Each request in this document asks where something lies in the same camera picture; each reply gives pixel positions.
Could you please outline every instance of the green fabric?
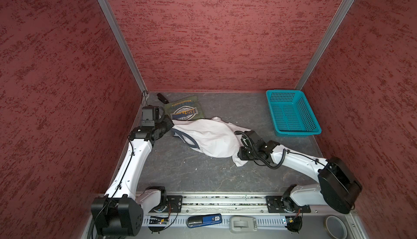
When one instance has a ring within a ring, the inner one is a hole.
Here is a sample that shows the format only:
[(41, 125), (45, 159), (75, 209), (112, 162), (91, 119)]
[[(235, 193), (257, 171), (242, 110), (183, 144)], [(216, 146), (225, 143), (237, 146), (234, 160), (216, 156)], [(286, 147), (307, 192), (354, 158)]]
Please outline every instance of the green fabric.
[(190, 96), (179, 101), (165, 104), (165, 114), (172, 120), (195, 121), (204, 118), (203, 110), (197, 96)]

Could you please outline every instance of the metal corner post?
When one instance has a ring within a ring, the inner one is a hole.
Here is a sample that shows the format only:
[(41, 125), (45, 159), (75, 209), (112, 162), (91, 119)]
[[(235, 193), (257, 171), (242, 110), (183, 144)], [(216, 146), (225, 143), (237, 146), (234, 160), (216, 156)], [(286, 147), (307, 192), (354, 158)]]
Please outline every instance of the metal corner post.
[(304, 87), (305, 83), (307, 82), (307, 79), (311, 75), (316, 64), (320, 60), (321, 55), (323, 54), (327, 45), (330, 43), (331, 39), (337, 31), (337, 28), (343, 21), (344, 17), (346, 16), (347, 12), (349, 11), (349, 8), (352, 6), (354, 1), (355, 0), (342, 0), (342, 2), (340, 3), (340, 6), (337, 9), (335, 15), (333, 16), (333, 19), (331, 20), (326, 32), (324, 33), (321, 42), (317, 46), (317, 49), (313, 54), (313, 57), (311, 58), (309, 64), (307, 65), (307, 68), (305, 69), (303, 75), (300, 77), (300, 80), (295, 86), (295, 90), (301, 90)]
[(107, 0), (97, 1), (100, 4), (101, 9), (103, 10), (103, 13), (107, 19), (107, 22), (110, 25), (111, 30), (113, 31), (114, 36), (116, 37), (117, 42), (119, 43), (120, 49), (122, 50), (123, 55), (125, 56), (125, 59), (133, 73), (133, 76), (135, 77), (135, 80), (138, 83), (139, 88), (141, 89), (141, 92), (143, 92), (144, 90), (148, 91), (146, 89), (145, 83), (143, 82), (138, 66), (136, 65), (135, 60), (133, 59), (132, 53), (129, 50), (126, 40), (123, 37), (123, 33), (120, 30), (116, 17), (114, 16), (113, 11), (111, 10), (109, 2)]

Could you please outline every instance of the textured wallpaper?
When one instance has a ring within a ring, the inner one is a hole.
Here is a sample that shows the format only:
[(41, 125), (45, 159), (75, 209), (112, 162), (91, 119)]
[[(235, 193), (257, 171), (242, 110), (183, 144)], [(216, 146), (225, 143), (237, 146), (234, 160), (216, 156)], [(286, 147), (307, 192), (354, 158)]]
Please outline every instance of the textured wallpaper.
[(0, 0), (0, 238), (78, 238), (141, 93), (97, 0)]
[(109, 0), (150, 90), (292, 89), (341, 0)]
[(371, 238), (417, 234), (417, 0), (356, 0), (303, 91)]

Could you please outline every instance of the teal plastic basket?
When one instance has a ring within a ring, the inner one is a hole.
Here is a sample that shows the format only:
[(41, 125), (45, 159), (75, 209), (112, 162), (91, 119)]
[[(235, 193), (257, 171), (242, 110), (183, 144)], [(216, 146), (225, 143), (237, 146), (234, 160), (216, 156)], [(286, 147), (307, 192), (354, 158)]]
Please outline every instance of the teal plastic basket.
[(267, 90), (269, 112), (280, 137), (306, 137), (321, 133), (321, 127), (300, 90)]

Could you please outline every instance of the white cloth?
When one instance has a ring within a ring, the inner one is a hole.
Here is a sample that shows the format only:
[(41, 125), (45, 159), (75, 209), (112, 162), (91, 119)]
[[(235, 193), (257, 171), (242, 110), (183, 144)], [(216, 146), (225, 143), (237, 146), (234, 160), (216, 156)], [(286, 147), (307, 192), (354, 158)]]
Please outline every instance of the white cloth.
[(237, 157), (239, 148), (243, 146), (242, 135), (235, 135), (235, 131), (249, 131), (250, 129), (226, 123), (219, 117), (211, 120), (199, 119), (195, 121), (173, 120), (174, 136), (179, 136), (192, 149), (214, 158), (232, 157), (236, 166), (243, 166), (247, 161)]

